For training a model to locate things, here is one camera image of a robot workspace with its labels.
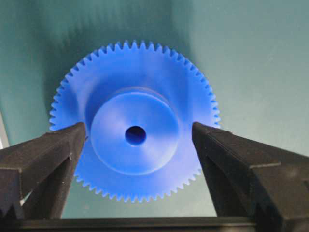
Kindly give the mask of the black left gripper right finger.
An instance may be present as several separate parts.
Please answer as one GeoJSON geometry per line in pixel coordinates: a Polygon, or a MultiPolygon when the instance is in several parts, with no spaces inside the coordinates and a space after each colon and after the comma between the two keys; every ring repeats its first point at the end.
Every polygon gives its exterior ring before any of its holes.
{"type": "Polygon", "coordinates": [[[195,122],[192,140],[218,216],[252,217],[259,232],[309,229],[309,159],[195,122]]]}

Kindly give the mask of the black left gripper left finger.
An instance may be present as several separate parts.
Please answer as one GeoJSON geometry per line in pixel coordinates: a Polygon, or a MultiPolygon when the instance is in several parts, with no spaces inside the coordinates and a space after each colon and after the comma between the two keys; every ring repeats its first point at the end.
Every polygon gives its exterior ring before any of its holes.
{"type": "Polygon", "coordinates": [[[59,219],[85,143],[82,122],[0,151],[0,218],[59,219]]]}

